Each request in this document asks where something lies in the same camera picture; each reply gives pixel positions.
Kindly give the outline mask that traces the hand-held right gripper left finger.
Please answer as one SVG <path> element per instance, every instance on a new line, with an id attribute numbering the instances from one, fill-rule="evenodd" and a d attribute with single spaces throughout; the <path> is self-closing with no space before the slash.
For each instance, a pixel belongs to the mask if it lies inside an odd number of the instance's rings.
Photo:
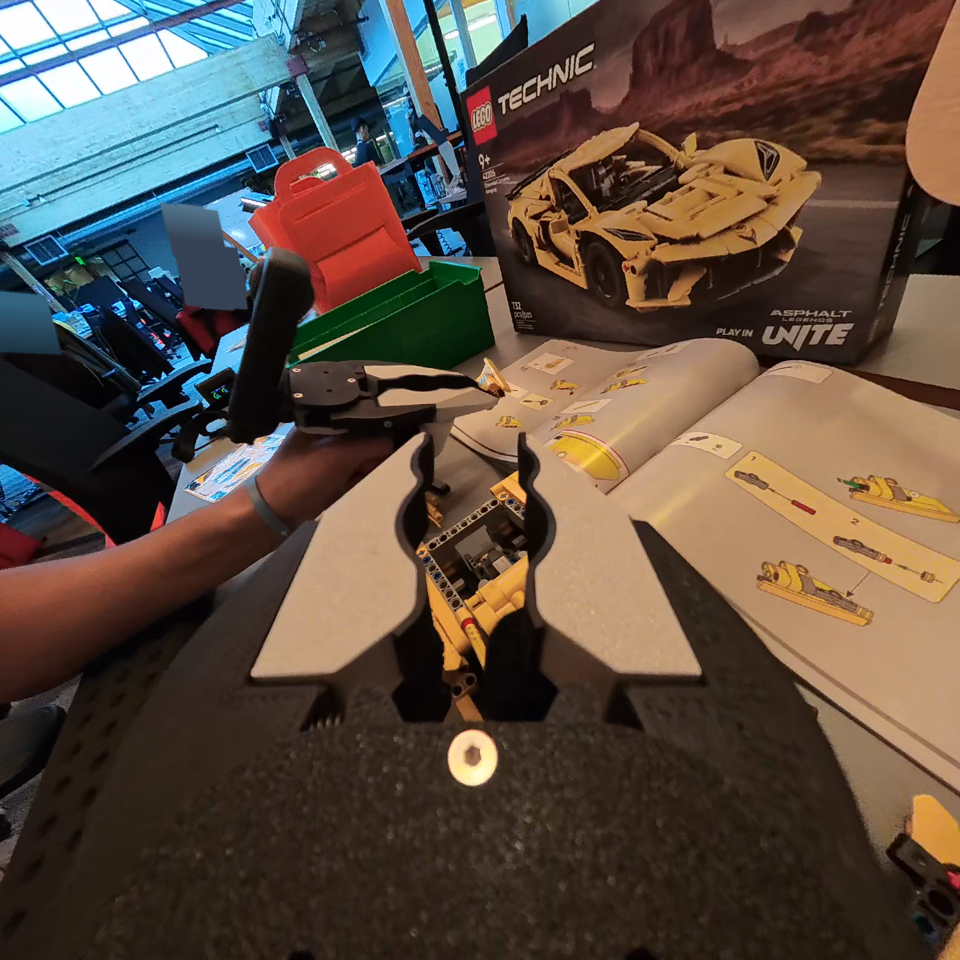
<path id="1" fill-rule="evenodd" d="M 408 439 L 318 519 L 251 666 L 259 685 L 320 684 L 346 701 L 372 688 L 410 722 L 451 708 L 426 569 L 434 440 Z"/>

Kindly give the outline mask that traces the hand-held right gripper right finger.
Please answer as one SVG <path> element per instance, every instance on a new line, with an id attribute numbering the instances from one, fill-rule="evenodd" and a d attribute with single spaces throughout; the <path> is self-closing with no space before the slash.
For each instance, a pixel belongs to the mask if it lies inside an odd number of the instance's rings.
<path id="1" fill-rule="evenodd" d="M 518 441 L 524 604 L 486 645 L 481 711 L 541 721 L 565 690 L 601 714 L 625 685 L 694 684 L 703 670 L 629 514 L 525 434 Z"/>

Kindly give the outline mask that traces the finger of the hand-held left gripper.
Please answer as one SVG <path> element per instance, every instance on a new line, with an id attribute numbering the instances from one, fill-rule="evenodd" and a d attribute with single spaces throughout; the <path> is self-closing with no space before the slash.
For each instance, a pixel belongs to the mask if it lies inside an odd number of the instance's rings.
<path id="1" fill-rule="evenodd" d="M 462 416 L 489 411 L 498 401 L 498 396 L 478 387 L 394 387 L 378 396 L 369 430 L 420 431 L 433 425 L 449 425 Z"/>
<path id="2" fill-rule="evenodd" d="M 366 380 L 369 390 L 373 392 L 482 390 L 473 378 L 465 374 L 413 365 L 366 365 Z"/>

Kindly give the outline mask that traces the yellow toy car model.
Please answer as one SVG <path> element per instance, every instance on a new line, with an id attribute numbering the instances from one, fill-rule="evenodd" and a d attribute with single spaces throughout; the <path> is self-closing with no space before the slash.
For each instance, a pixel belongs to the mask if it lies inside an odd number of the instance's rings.
<path id="1" fill-rule="evenodd" d="M 416 553 L 443 643 L 444 678 L 456 719 L 479 722 L 481 676 L 490 634 L 524 601 L 527 572 L 517 473 L 459 522 L 434 531 Z M 910 918 L 936 958 L 958 958 L 958 790 L 801 686 L 866 817 L 870 841 L 912 886 Z"/>

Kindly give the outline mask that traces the person's left forearm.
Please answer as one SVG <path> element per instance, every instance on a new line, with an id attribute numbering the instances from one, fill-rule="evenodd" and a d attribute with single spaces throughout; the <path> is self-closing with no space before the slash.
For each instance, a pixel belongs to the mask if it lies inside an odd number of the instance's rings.
<path id="1" fill-rule="evenodd" d="M 99 553 L 1 575 L 1 700 L 65 683 L 116 644 L 246 570 L 280 545 L 248 493 Z"/>

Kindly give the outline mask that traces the grey desk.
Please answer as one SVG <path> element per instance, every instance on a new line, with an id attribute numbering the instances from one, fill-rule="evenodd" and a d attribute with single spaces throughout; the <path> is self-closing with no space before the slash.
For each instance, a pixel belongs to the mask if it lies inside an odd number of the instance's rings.
<path id="1" fill-rule="evenodd" d="M 958 277 L 910 278 L 879 354 L 834 368 L 936 412 L 957 404 Z M 177 794 L 66 954 L 930 958 L 912 886 L 875 857 L 795 684 L 811 686 L 625 512 L 702 679 L 625 684 L 604 713 L 572 688 L 527 722 L 481 703 L 479 722 L 456 719 L 453 699 L 443 720 L 410 722 L 376 688 L 343 701 L 253 682 L 308 521 L 198 628 L 137 722 L 143 736 L 158 722 Z"/>

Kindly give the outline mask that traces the person's left hand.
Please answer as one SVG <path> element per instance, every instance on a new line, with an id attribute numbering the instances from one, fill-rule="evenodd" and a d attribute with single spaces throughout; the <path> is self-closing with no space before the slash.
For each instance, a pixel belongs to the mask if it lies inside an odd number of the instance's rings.
<path id="1" fill-rule="evenodd" d="M 322 436 L 292 429 L 256 475 L 261 498 L 293 530 L 316 519 L 394 453 L 386 437 Z"/>

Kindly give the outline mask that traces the green plastic bin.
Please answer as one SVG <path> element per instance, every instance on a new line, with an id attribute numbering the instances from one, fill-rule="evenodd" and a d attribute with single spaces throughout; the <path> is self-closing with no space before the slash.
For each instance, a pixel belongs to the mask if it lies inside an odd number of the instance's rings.
<path id="1" fill-rule="evenodd" d="M 453 370 L 495 345 L 481 270 L 436 260 L 302 322 L 287 365 L 357 360 Z"/>

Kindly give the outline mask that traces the grey wristband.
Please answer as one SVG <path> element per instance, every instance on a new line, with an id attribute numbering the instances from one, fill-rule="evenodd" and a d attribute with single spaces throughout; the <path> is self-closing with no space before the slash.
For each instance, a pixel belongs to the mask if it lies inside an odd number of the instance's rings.
<path id="1" fill-rule="evenodd" d="M 281 519 L 274 509 L 267 503 L 259 485 L 258 476 L 251 475 L 246 479 L 243 490 L 254 510 L 258 519 L 270 530 L 270 533 L 281 540 L 286 540 L 292 535 L 292 530 L 288 524 Z"/>

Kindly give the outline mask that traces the red plastic bin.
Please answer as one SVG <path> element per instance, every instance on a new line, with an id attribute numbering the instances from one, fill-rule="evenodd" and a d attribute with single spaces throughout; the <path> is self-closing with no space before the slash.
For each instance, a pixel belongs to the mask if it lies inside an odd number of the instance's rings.
<path id="1" fill-rule="evenodd" d="M 319 314 L 422 270 L 376 165 L 329 148 L 283 163 L 249 224 L 266 248 L 306 261 Z"/>

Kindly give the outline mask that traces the printed paper sheet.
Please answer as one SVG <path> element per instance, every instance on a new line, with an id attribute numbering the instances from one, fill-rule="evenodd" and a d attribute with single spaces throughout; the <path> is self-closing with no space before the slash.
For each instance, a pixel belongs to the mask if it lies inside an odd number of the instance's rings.
<path id="1" fill-rule="evenodd" d="M 270 462 L 282 445 L 285 434 L 273 433 L 241 445 L 202 471 L 185 487 L 188 495 L 206 503 L 215 503 L 241 488 Z"/>

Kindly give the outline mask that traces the open instruction booklet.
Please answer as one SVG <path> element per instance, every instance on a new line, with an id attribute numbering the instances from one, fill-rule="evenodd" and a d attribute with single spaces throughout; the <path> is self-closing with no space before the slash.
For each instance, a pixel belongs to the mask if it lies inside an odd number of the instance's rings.
<path id="1" fill-rule="evenodd" d="M 651 523 L 811 688 L 958 789 L 958 419 L 719 339 L 549 341 L 451 436 L 522 432 Z"/>

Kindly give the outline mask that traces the toy car set box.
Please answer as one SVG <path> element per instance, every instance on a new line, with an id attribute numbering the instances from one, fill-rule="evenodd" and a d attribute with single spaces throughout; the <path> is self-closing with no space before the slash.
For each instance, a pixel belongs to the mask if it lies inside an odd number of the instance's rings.
<path id="1" fill-rule="evenodd" d="M 954 2 L 596 2 L 463 93 L 517 333 L 858 363 L 929 197 L 906 128 Z"/>

